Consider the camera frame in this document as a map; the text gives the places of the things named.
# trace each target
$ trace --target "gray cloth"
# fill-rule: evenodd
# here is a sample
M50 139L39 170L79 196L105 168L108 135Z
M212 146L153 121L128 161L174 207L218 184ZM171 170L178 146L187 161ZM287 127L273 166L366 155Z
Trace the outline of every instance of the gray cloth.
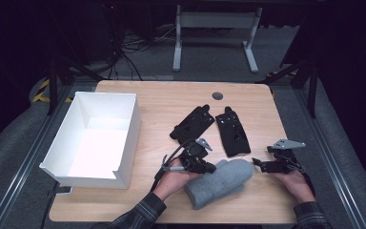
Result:
M243 182L251 178L254 166L244 159L221 160L212 174L191 180L185 189L195 210L243 190Z

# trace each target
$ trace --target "shirt cuff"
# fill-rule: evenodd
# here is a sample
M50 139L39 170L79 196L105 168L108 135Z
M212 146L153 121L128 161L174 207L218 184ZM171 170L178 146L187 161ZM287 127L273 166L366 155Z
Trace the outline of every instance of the shirt cuff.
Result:
M138 204L141 213L151 216L151 220L156 220L166 209L166 204L153 192L149 192Z
M300 203L294 208L294 211L298 221L298 228L309 228L311 226L331 228L330 222L317 202Z

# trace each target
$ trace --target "person's hand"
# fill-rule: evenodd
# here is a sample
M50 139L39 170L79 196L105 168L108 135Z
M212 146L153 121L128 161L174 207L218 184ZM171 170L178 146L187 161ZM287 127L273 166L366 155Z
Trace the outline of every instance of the person's hand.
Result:
M294 195L298 203L316 201L304 176L297 170L291 171L289 174L271 173L270 175L283 182L288 191Z
M181 166L180 160L174 159L171 166ZM158 185L153 190L160 199L165 200L171 194L182 189L191 179L199 177L199 174L187 171L168 171L159 180Z

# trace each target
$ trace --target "wooden table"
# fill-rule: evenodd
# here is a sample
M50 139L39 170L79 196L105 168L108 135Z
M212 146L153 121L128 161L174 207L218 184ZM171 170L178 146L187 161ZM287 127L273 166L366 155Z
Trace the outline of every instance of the wooden table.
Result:
M178 143L169 137L195 107L210 105L210 114L224 113L232 107L239 116L252 149L247 156L273 160L266 147L286 138L270 89L265 85L200 82L101 81L100 93L137 94L142 124L128 190L73 188L71 194L57 195L50 211L54 221L112 221L150 191L153 177L164 155ZM220 92L223 99L212 94ZM227 159L219 131L214 123L203 135L213 151L205 159L217 163ZM254 169L243 192L194 210L184 190L166 201L167 210L157 222L165 223L294 223L295 199L273 177Z

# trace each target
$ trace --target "white box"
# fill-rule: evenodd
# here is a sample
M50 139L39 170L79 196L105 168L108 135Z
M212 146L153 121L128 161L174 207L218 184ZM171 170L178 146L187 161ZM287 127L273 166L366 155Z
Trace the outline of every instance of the white box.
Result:
M78 92L40 168L63 186L128 189L140 127L136 94Z

